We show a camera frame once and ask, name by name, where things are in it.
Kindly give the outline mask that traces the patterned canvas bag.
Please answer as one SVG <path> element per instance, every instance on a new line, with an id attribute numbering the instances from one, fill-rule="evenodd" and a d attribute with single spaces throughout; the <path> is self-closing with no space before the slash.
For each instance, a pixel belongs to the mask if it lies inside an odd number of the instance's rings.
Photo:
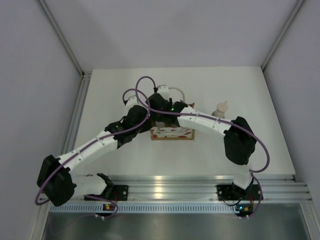
<path id="1" fill-rule="evenodd" d="M 168 86 L 169 93 L 170 90 L 176 90 L 180 92 L 181 99 L 179 102 L 185 103 L 186 97 L 185 93 L 178 87 Z M 171 97 L 165 98 L 168 101 L 173 100 Z M 150 129 L 150 137 L 152 141 L 157 140 L 194 140 L 195 139 L 195 130 L 188 127 L 180 127 L 177 124 L 173 123 L 172 125 L 167 125 L 162 122 L 156 122 L 155 125 Z"/>

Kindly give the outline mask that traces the grey pump bottle beige top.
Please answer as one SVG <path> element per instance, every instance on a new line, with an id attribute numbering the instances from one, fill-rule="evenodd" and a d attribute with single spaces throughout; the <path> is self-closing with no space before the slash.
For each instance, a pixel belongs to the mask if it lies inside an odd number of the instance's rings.
<path id="1" fill-rule="evenodd" d="M 227 110 L 228 110 L 228 102 L 227 101 L 220 102 L 217 104 L 216 110 L 211 115 L 217 118 L 224 118 Z"/>

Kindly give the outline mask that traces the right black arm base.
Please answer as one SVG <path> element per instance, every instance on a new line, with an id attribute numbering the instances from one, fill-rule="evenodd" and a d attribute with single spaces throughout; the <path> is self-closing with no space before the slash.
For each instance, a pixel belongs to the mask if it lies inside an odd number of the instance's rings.
<path id="1" fill-rule="evenodd" d="M 220 201 L 239 201 L 245 200 L 250 195 L 253 186 L 242 189 L 234 184 L 219 184 L 216 189 Z"/>

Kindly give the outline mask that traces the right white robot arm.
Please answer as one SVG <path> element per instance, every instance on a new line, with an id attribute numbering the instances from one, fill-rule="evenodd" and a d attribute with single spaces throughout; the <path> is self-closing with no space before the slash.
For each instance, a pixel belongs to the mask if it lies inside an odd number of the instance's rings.
<path id="1" fill-rule="evenodd" d="M 255 151 L 256 140 L 248 122 L 238 116 L 235 120 L 226 120 L 194 110 L 182 101 L 168 101 L 161 94 L 154 93 L 149 98 L 151 119 L 169 127 L 189 128 L 223 140 L 226 158 L 234 164 L 234 178 L 231 190 L 244 199 L 252 190 L 253 177 L 249 170 L 249 158 Z"/>

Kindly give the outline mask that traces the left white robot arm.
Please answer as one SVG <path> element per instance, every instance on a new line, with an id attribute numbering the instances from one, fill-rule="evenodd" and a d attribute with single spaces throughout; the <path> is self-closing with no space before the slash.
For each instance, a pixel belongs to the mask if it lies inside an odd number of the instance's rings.
<path id="1" fill-rule="evenodd" d="M 110 123 L 84 145 L 58 157 L 52 154 L 47 156 L 42 162 L 36 181 L 39 187 L 37 195 L 44 194 L 47 201 L 56 207 L 78 196 L 89 200 L 108 200 L 113 194 L 114 184 L 107 175 L 75 175 L 76 170 L 119 149 L 138 134 L 149 131 L 151 127 L 150 112 L 140 105 L 134 105 L 126 116 Z"/>

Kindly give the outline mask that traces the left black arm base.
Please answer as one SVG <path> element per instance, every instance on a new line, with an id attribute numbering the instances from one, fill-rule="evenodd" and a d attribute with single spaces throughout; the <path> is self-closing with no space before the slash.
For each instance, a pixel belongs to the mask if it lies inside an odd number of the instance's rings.
<path id="1" fill-rule="evenodd" d="M 129 186 L 128 185 L 114 185 L 109 196 L 109 200 L 114 202 L 125 202 L 128 200 Z"/>

